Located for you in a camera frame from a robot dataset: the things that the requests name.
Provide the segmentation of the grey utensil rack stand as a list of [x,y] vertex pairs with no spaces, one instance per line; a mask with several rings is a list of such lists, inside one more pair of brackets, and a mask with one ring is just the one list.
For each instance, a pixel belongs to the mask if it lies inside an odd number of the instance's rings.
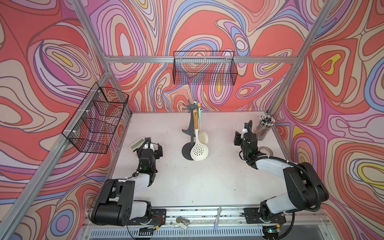
[[[194,101],[193,103],[191,103],[190,101],[188,101],[188,105],[184,104],[184,106],[187,108],[187,111],[190,114],[190,122],[194,122],[193,110],[198,110],[197,102]],[[195,145],[195,137],[189,136],[189,138],[189,141],[182,147],[182,155],[185,159],[193,161],[191,157],[191,149]]]

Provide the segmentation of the cream skimmer green handle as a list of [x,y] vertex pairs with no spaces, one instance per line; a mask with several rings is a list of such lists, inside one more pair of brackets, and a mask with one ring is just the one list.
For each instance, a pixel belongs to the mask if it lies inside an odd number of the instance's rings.
[[209,142],[209,136],[206,132],[203,132],[201,130],[201,126],[202,126],[202,108],[199,110],[198,109],[198,118],[199,118],[199,141],[204,144],[204,145],[208,145],[208,142]]

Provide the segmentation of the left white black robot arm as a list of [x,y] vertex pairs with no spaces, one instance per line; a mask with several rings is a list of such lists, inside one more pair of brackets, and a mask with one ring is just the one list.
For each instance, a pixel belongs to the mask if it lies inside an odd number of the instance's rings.
[[90,213],[90,220],[99,226],[148,225],[153,221],[152,204],[135,200],[135,194],[150,187],[158,173],[156,160],[163,156],[163,148],[151,138],[135,149],[139,164],[132,176],[107,179]]

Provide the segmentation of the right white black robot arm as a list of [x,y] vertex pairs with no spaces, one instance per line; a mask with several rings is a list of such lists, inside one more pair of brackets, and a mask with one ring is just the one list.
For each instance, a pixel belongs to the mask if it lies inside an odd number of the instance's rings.
[[284,212],[317,212],[322,203],[329,199],[329,192],[313,166],[310,163],[296,164],[261,153],[252,127],[253,121],[249,121],[244,123],[241,133],[235,132],[234,145],[241,147],[240,158],[253,169],[266,171],[283,179],[287,188],[285,194],[261,202],[255,216],[268,223]]

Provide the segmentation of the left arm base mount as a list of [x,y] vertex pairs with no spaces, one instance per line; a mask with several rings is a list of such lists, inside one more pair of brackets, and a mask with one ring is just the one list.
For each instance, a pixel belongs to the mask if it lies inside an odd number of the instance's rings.
[[149,215],[141,218],[135,218],[128,221],[128,226],[158,226],[161,227],[166,223],[166,209],[152,209]]

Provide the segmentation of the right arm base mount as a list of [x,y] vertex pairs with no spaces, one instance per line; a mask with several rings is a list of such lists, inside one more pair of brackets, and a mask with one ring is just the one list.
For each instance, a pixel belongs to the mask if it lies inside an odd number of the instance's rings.
[[283,213],[273,214],[266,207],[244,208],[242,216],[247,224],[285,224],[287,222]]

